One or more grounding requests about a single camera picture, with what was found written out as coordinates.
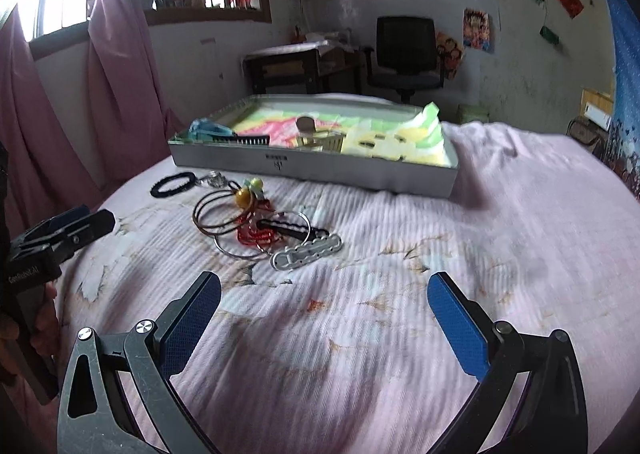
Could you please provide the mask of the person's left hand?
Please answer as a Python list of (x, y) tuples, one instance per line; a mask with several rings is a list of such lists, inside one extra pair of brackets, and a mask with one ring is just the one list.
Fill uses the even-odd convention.
[[(55, 298), (58, 291), (52, 283), (44, 285), (44, 301), (35, 320), (35, 335), (32, 336), (32, 346), (40, 356), (57, 356), (60, 351), (60, 331), (55, 310)], [(17, 324), (8, 316), (1, 315), (1, 345), (9, 340), (17, 340), (20, 330)]]

